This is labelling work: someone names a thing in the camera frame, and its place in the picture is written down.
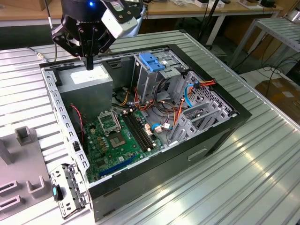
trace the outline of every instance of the slotted aluminum table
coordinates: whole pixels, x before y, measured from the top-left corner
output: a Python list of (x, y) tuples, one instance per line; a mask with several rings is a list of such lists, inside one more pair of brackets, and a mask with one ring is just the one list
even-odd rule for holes
[[(291, 224), (300, 218), (299, 125), (250, 88), (187, 33), (170, 31), (117, 40), (113, 52), (177, 44), (251, 113), (214, 154), (97, 224)], [(34, 47), (53, 60), (53, 45)], [(58, 47), (58, 60), (70, 59)], [(0, 135), (35, 128), (48, 170), (69, 162), (39, 61), (29, 49), (0, 52)], [(62, 220), (53, 198), (1, 224), (93, 224), (84, 209)]]
[(240, 52), (243, 50), (246, 42), (248, 41), (256, 27), (262, 29), (262, 32), (253, 43), (248, 53), (250, 53), (257, 47), (266, 33), (272, 35), (274, 38), (286, 45), (286, 47), (280, 54), (282, 57), (289, 48), (294, 49), (296, 52), (300, 52), (300, 24), (295, 24), (285, 18), (255, 19), (248, 28), (247, 32), (245, 33), (243, 39), (241, 40), (239, 46), (232, 56), (229, 64), (231, 68), (234, 66)]

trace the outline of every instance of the ram slot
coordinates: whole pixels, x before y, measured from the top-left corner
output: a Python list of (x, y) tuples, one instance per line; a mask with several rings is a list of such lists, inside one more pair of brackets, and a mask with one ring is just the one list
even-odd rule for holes
[(146, 152), (149, 148), (153, 148), (151, 141), (146, 136), (143, 129), (140, 127), (139, 123), (136, 121), (133, 115), (124, 115), (123, 120), (125, 121), (128, 129), (132, 133), (135, 140), (138, 142), (143, 152)]

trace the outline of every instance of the motherboard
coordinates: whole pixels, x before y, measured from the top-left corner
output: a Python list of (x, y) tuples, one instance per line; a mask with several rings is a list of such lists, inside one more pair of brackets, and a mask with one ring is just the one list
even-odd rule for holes
[(85, 125), (87, 131), (90, 183), (163, 149), (155, 133), (147, 130), (139, 110), (130, 114), (107, 113)]

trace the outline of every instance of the blue drive bay latch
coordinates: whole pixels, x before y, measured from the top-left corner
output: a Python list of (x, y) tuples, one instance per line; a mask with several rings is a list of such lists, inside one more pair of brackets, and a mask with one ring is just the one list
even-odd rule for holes
[(151, 53), (143, 53), (140, 54), (140, 59), (143, 63), (149, 68), (151, 72), (156, 72), (159, 70), (164, 70), (165, 66), (161, 65), (156, 57), (154, 57)]

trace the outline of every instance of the open computer tower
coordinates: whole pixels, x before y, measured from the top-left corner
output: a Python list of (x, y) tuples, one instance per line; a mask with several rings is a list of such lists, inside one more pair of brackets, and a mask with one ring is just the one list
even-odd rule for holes
[(50, 172), (63, 218), (95, 221), (184, 171), (251, 114), (178, 46), (41, 64), (71, 164)]

